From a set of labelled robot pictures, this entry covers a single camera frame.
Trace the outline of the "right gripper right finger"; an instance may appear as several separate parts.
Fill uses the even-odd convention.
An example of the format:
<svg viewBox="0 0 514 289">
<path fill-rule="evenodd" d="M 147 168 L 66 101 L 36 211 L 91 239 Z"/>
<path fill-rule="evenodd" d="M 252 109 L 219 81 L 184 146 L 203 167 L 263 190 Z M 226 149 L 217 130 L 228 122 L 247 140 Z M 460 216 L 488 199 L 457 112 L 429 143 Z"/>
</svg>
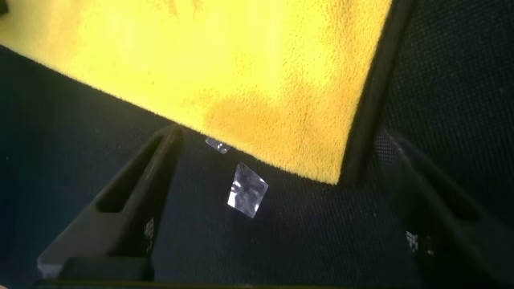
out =
<svg viewBox="0 0 514 289">
<path fill-rule="evenodd" d="M 380 131 L 380 164 L 425 287 L 512 287 L 509 228 L 396 132 Z"/>
</svg>

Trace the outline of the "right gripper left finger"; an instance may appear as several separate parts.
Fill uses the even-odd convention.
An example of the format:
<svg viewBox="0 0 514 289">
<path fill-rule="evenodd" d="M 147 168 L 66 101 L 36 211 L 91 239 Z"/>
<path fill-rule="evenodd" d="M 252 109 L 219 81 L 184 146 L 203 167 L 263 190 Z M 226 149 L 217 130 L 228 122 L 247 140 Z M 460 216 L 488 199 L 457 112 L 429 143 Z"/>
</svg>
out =
<svg viewBox="0 0 514 289">
<path fill-rule="evenodd" d="M 45 280 L 151 280 L 151 256 L 182 151 L 177 124 L 155 132 L 37 259 Z"/>
</svg>

